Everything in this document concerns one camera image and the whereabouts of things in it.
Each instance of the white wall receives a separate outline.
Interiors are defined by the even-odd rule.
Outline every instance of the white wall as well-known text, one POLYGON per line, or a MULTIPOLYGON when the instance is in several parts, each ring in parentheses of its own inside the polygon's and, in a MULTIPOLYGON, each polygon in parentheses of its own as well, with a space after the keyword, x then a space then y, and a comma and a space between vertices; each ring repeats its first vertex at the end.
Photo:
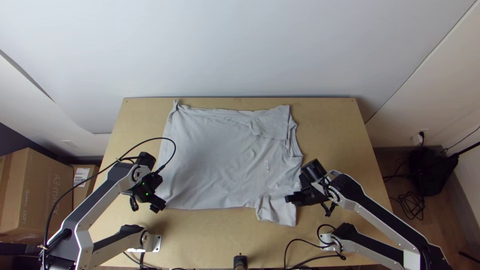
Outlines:
POLYGON ((1 56, 0 122, 57 154, 103 156, 110 137, 80 128, 1 56), (62 140, 71 140, 78 148, 62 140))
MULTIPOLYGON (((425 143, 449 147, 480 126, 480 4, 477 1, 410 79, 366 123, 374 147, 410 146, 428 129, 425 143)), ((449 150, 480 140, 480 131, 449 150)), ((455 169, 480 224, 480 148, 455 169)))
POLYGON ((473 1, 2 1, 0 48, 94 133, 124 97, 348 96, 367 120, 473 1))

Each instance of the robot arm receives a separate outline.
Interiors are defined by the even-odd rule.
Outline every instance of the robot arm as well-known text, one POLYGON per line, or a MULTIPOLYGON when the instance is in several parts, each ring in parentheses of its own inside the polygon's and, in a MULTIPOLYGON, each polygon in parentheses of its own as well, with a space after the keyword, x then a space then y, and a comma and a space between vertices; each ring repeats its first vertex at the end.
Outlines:
POLYGON ((315 159, 302 167, 300 181, 301 191, 286 196, 287 203, 322 204, 326 216, 332 214, 335 206, 356 211, 397 244, 387 245, 343 223, 333 232, 319 235, 324 243, 334 243, 324 250, 358 252, 390 269, 452 269, 440 247, 429 243, 425 236, 368 197, 362 186, 347 174, 335 170, 327 173, 315 159), (330 208, 326 201, 332 201, 330 208))
POLYGON ((138 225, 124 225, 119 232, 93 242, 89 228, 120 195, 134 196, 141 203, 150 203, 157 213, 165 208, 165 201, 155 195, 162 177, 152 173, 156 159, 146 152, 140 153, 135 164, 116 163, 107 179, 83 201, 62 223, 43 250, 45 268, 49 270, 87 270, 124 252, 158 252, 161 236, 149 234, 138 225))

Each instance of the cardboard box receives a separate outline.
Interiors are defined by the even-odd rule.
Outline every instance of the cardboard box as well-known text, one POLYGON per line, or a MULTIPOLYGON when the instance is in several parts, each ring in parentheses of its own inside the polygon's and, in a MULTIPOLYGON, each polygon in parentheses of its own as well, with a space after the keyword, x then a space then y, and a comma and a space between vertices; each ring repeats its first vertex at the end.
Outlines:
MULTIPOLYGON (((72 165, 74 171, 73 184, 92 177, 99 172, 99 168, 95 165, 72 165)), ((97 177, 79 185, 73 190, 73 209, 77 208, 94 191, 95 181, 97 177)))
MULTIPOLYGON (((73 168, 30 148, 0 157, 0 167, 0 241, 41 243, 53 203, 72 187, 73 168)), ((55 208, 49 236, 71 212, 69 193, 55 208)))

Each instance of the t-shirt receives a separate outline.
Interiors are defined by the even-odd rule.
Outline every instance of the t-shirt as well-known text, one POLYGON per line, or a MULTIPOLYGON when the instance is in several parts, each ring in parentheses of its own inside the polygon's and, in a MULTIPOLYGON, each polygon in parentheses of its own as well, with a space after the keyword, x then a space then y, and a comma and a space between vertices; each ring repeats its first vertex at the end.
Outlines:
MULTIPOLYGON (((258 220, 294 227, 296 207, 285 196, 301 187, 296 130, 289 105, 237 111, 174 101, 163 136, 177 148, 156 195, 167 208, 255 208, 258 220)), ((162 141, 157 164, 173 149, 162 141)))

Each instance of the metal bracket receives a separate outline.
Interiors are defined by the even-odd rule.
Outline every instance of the metal bracket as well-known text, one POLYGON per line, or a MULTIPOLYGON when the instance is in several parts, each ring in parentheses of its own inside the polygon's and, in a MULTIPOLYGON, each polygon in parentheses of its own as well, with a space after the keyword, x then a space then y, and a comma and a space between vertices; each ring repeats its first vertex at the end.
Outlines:
MULTIPOLYGON (((331 245, 331 246, 328 246, 328 247, 322 247, 321 249, 323 251, 334 251, 334 252, 337 252, 337 253, 342 252, 342 250, 340 249, 340 244, 339 244, 338 240, 335 239, 334 237, 332 237, 331 233, 320 233, 318 235, 318 237, 320 237, 320 239, 325 243, 335 243, 334 245, 331 245)), ((322 241, 319 241, 320 246, 325 245, 325 243, 323 243, 322 241)))
POLYGON ((129 248, 128 252, 159 252, 162 244, 162 236, 160 234, 149 234, 147 231, 142 235, 141 242, 143 248, 129 248))

